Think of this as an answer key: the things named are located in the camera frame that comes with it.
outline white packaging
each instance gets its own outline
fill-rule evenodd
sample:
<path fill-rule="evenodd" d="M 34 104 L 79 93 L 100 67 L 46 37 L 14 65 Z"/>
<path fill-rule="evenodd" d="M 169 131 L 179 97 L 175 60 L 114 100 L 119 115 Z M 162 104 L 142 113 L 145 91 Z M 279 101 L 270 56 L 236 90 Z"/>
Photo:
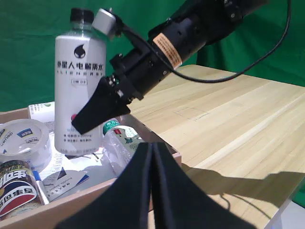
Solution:
<path fill-rule="evenodd" d="M 100 127 L 80 135 L 71 121 L 105 75 L 105 59 L 106 47 L 99 39 L 72 35 L 56 38 L 55 148 L 61 153 L 80 156 L 99 149 Z"/>
<path fill-rule="evenodd" d="M 32 170 L 40 172 L 51 158 L 49 131 L 45 124 L 32 119 L 17 119 L 1 125 L 0 163 L 25 161 Z"/>
<path fill-rule="evenodd" d="M 49 132 L 54 131 L 55 102 L 29 105 L 28 114 L 30 119 L 44 123 L 48 127 Z"/>

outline warning label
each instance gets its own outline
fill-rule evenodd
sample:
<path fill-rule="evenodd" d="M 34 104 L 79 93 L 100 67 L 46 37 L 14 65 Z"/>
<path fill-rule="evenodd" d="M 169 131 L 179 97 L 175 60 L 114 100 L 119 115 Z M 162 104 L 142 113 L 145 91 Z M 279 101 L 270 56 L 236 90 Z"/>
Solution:
<path fill-rule="evenodd" d="M 155 42 L 159 49 L 164 53 L 174 69 L 178 68 L 182 64 L 179 53 L 163 33 L 156 36 L 153 39 L 153 42 Z"/>

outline wooden table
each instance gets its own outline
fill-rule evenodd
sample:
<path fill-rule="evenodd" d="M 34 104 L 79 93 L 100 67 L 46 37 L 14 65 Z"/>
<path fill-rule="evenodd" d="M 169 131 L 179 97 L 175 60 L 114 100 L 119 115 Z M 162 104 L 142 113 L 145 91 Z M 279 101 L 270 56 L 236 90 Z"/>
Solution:
<path fill-rule="evenodd" d="M 180 71 L 231 75 L 196 65 Z M 259 229 L 271 226 L 305 176 L 303 87 L 246 75 L 217 84 L 169 75 L 130 108 L 182 154 L 204 192 Z"/>

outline white bottle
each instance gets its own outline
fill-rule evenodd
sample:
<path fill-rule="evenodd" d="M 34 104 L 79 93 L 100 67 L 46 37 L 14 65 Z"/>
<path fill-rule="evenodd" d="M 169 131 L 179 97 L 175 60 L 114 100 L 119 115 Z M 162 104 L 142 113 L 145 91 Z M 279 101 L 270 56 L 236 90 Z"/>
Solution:
<path fill-rule="evenodd" d="M 114 118 L 104 123 L 103 134 L 104 153 L 109 158 L 115 174 L 119 175 L 143 140 L 132 127 L 120 125 Z"/>
<path fill-rule="evenodd" d="M 55 41 L 55 148 L 80 156 L 99 149 L 100 126 L 80 135 L 72 119 L 86 105 L 105 75 L 106 45 L 92 34 L 94 14 L 71 10 L 72 30 Z"/>

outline green backdrop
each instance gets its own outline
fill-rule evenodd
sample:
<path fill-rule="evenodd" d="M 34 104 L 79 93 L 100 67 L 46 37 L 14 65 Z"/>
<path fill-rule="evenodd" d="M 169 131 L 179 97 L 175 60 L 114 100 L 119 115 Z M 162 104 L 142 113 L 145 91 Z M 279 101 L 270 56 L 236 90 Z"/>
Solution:
<path fill-rule="evenodd" d="M 165 21 L 184 0 L 0 0 L 0 111 L 54 100 L 55 37 L 70 29 L 70 9 L 94 13 L 113 8 L 126 24 L 147 38 L 148 31 Z M 132 46 L 126 38 L 107 40 L 106 73 L 115 54 Z M 194 55 L 188 63 L 196 63 Z"/>
<path fill-rule="evenodd" d="M 227 38 L 200 50 L 198 64 L 238 72 L 263 56 L 281 37 L 287 0 L 270 0 Z M 305 1 L 292 1 L 289 33 L 280 48 L 247 74 L 305 86 Z"/>

